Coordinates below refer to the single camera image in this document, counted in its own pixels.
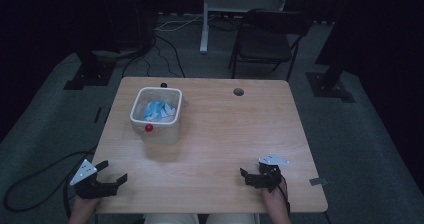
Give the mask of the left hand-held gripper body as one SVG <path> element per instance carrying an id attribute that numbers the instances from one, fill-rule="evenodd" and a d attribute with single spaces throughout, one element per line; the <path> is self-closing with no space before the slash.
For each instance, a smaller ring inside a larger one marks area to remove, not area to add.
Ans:
<path id="1" fill-rule="evenodd" d="M 77 196 L 83 199 L 97 199 L 117 194 L 115 183 L 101 183 L 97 180 L 96 165 L 84 159 L 70 181 Z"/>

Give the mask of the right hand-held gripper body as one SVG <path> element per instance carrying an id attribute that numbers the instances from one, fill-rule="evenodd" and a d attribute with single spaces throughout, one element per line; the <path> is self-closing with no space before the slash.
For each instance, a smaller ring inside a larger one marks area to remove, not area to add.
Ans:
<path id="1" fill-rule="evenodd" d="M 264 187 L 271 193 L 285 180 L 281 174 L 281 166 L 289 166 L 290 161 L 274 153 L 269 153 L 258 158 L 259 172 L 264 182 Z"/>

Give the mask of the cream plastic trash bin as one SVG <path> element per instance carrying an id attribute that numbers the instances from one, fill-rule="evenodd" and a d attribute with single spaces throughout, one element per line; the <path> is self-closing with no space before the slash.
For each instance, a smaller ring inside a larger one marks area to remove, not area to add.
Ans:
<path id="1" fill-rule="evenodd" d="M 152 132 L 145 131 L 145 125 L 151 123 L 137 123 L 130 119 L 133 129 L 141 136 L 144 143 L 156 144 L 175 144 L 180 136 L 180 119 L 177 123 L 152 124 L 154 129 Z"/>

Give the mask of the clear plastic bag with waste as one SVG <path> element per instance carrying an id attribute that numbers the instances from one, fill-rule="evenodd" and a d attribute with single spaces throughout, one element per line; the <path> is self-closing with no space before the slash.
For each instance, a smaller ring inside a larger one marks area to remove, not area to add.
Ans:
<path id="1" fill-rule="evenodd" d="M 176 88 L 142 88 L 134 101 L 130 119 L 137 123 L 175 124 L 179 121 L 185 99 Z"/>

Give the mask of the person's left hand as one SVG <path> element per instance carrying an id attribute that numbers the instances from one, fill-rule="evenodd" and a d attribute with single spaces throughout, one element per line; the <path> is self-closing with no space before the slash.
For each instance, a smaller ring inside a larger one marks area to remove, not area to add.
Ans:
<path id="1" fill-rule="evenodd" d="M 90 216 L 98 206 L 99 199 L 83 199 L 79 196 L 75 197 L 73 205 L 73 214 Z"/>

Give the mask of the person's right hand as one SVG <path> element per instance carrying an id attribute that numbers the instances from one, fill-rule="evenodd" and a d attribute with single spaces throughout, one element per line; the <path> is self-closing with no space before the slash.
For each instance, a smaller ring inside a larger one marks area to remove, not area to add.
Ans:
<path id="1" fill-rule="evenodd" d="M 288 202 L 287 186 L 282 181 L 279 186 L 272 192 L 269 192 L 266 188 L 261 189 L 262 198 L 264 200 L 266 208 L 286 208 Z"/>

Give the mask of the black stand base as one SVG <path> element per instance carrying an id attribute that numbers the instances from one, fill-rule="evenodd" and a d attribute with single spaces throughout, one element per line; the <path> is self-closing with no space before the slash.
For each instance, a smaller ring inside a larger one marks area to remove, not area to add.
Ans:
<path id="1" fill-rule="evenodd" d="M 306 76 L 315 97 L 337 98 L 344 103 L 354 103 L 354 97 L 347 91 L 340 80 L 348 56 L 347 47 L 324 47 L 316 63 L 328 65 L 325 73 L 307 72 Z"/>
<path id="2" fill-rule="evenodd" d="M 85 86 L 107 86 L 116 63 L 98 58 L 91 51 L 76 53 L 81 62 L 72 80 L 66 82 L 64 90 L 82 90 Z"/>

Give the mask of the black folding chair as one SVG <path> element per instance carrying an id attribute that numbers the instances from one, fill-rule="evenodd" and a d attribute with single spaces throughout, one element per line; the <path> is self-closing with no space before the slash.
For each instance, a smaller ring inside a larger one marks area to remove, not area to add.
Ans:
<path id="1" fill-rule="evenodd" d="M 290 80 L 300 41 L 308 34 L 313 20 L 305 12 L 252 9 L 239 24 L 228 68 L 235 78 L 238 62 L 272 64 L 275 71 L 289 62 Z"/>

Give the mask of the white metal desk frame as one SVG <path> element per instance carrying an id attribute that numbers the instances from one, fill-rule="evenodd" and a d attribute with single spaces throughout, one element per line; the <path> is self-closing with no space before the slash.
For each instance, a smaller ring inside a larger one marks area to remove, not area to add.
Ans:
<path id="1" fill-rule="evenodd" d="M 285 3 L 286 0 L 203 0 L 203 24 L 199 46 L 200 53 L 206 54 L 208 52 L 210 12 L 245 13 L 255 8 L 283 11 Z"/>

